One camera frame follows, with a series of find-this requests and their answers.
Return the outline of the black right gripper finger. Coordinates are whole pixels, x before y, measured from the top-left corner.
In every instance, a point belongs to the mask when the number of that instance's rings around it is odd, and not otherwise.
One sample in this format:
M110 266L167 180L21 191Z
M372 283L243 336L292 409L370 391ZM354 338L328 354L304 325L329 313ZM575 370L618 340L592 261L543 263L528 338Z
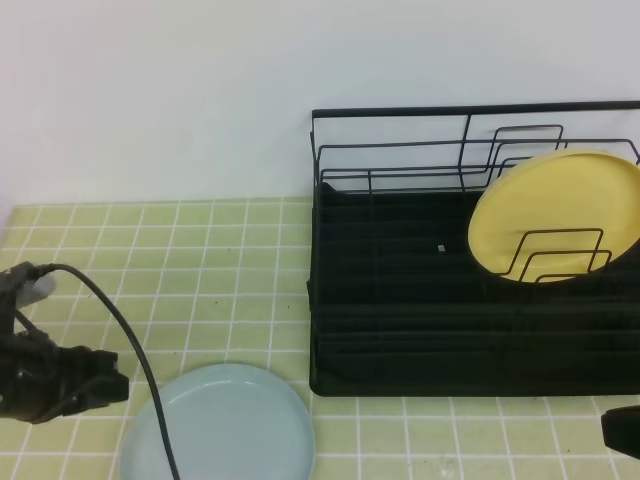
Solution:
M628 457L640 459L640 406L608 410L601 416L606 447Z

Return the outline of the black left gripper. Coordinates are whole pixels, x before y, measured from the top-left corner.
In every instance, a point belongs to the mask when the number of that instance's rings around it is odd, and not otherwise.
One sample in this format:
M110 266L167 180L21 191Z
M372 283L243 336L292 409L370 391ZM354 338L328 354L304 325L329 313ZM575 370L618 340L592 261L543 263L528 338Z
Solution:
M1 272L1 417L41 424L128 400L116 353L61 347L16 306L18 290L43 276L29 262Z

